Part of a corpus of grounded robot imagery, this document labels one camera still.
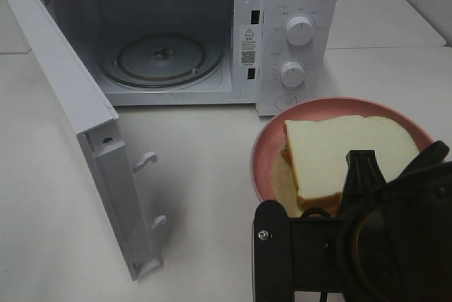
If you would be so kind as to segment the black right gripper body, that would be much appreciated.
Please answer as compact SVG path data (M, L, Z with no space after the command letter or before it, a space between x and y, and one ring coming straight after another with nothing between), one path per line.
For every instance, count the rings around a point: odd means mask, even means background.
M358 229L375 208L373 194L386 183L372 150L350 151L342 197L332 217L314 207L290 219L295 291L370 291L359 265Z

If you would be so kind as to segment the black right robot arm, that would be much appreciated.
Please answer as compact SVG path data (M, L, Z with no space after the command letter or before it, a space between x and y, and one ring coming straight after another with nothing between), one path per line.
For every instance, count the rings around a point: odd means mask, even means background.
M385 181L373 151L347 155L338 213L290 222L292 285L347 301L451 299L451 163L441 141Z

